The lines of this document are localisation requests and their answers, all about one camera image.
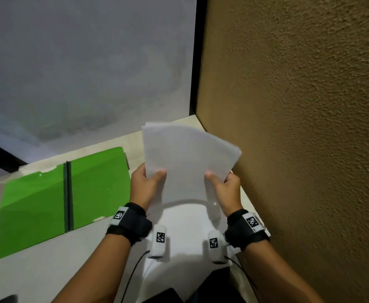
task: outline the black wrist strap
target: black wrist strap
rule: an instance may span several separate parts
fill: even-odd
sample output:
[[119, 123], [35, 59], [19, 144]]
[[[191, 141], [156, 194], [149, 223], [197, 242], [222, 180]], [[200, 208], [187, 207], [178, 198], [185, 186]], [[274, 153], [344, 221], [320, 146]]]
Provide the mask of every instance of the black wrist strap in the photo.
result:
[[240, 209], [232, 213], [228, 218], [228, 229], [225, 231], [225, 239], [234, 248], [242, 251], [251, 243], [262, 240], [270, 241], [265, 232], [263, 223], [256, 214]]
[[145, 210], [135, 203], [127, 203], [126, 206], [119, 207], [106, 234], [123, 235], [133, 246], [148, 236], [151, 229], [152, 222], [147, 219]]

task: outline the hand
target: hand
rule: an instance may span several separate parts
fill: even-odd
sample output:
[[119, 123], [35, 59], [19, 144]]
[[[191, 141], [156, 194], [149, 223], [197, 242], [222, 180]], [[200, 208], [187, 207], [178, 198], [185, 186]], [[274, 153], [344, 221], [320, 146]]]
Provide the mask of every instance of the hand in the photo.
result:
[[229, 172], [225, 182], [212, 172], [205, 173], [206, 178], [214, 185], [215, 195], [225, 216], [243, 209], [241, 204], [241, 180], [232, 172]]
[[157, 192], [158, 183], [165, 175], [166, 170], [160, 170], [152, 178], [146, 178], [145, 163], [139, 166], [131, 175], [130, 202], [147, 210]]

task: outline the desk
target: desk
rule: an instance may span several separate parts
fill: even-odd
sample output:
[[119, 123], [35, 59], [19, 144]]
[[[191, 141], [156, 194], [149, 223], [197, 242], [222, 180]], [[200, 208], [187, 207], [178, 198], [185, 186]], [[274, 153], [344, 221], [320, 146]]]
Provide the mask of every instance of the desk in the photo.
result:
[[[196, 116], [174, 122], [203, 130]], [[124, 148], [130, 174], [144, 162], [142, 132], [139, 131], [30, 163], [15, 173], [0, 177], [0, 202], [5, 184], [11, 179], [113, 147]], [[241, 201], [245, 209], [255, 212], [243, 189]], [[221, 211], [216, 218], [211, 220], [211, 217], [216, 216], [197, 203], [166, 208], [159, 217], [150, 215], [151, 220], [157, 219], [158, 224], [167, 227], [167, 256], [141, 261], [125, 301], [142, 302], [170, 287], [182, 299], [187, 299], [211, 271], [222, 267], [212, 264], [208, 258], [207, 234], [213, 229], [224, 231], [226, 218]], [[0, 299], [17, 294], [20, 303], [50, 302], [91, 255], [103, 238], [109, 221], [110, 218], [96, 221], [0, 259]], [[143, 240], [131, 249], [115, 302], [121, 300], [128, 277], [147, 245], [148, 241]]]

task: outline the left hand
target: left hand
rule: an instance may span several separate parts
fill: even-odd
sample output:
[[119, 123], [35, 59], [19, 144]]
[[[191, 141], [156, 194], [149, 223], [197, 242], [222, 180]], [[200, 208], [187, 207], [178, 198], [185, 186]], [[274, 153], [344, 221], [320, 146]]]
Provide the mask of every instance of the left hand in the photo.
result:
[[166, 170], [160, 170], [152, 178], [145, 177], [145, 163], [131, 175], [130, 202], [147, 210], [154, 198], [159, 182], [166, 176]]

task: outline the black cable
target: black cable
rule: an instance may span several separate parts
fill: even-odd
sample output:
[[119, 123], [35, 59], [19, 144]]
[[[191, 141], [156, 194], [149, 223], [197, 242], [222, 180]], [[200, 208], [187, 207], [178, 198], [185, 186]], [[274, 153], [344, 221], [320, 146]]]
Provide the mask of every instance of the black cable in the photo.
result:
[[126, 295], [126, 292], [127, 292], [128, 284], [130, 284], [130, 281], [131, 281], [131, 278], [133, 277], [133, 274], [134, 274], [135, 269], [137, 268], [138, 264], [140, 263], [141, 259], [145, 256], [145, 254], [147, 254], [147, 253], [149, 253], [149, 252], [150, 252], [150, 250], [145, 251], [145, 252], [144, 252], [144, 254], [143, 254], [143, 255], [141, 255], [140, 259], [139, 259], [139, 260], [137, 261], [137, 263], [135, 264], [135, 267], [134, 267], [133, 271], [131, 272], [130, 278], [128, 279], [126, 289], [124, 290], [124, 293], [123, 293], [123, 297], [121, 298], [121, 303], [123, 303], [124, 296]]
[[248, 280], [249, 282], [251, 282], [251, 283], [253, 284], [253, 286], [254, 286], [256, 289], [258, 289], [258, 288], [257, 288], [257, 286], [256, 286], [256, 284], [255, 284], [255, 283], [253, 283], [252, 279], [247, 275], [246, 271], [245, 271], [245, 270], [243, 270], [243, 268], [242, 268], [242, 266], [241, 266], [241, 265], [238, 265], [238, 263], [237, 263], [236, 261], [234, 261], [232, 258], [229, 258], [228, 256], [224, 256], [224, 258], [229, 259], [229, 260], [230, 260], [230, 261], [232, 261], [235, 265], [237, 265], [237, 266], [239, 267], [239, 269], [240, 269], [240, 270], [242, 270], [242, 271], [243, 271], [243, 273], [246, 275], [247, 280]]

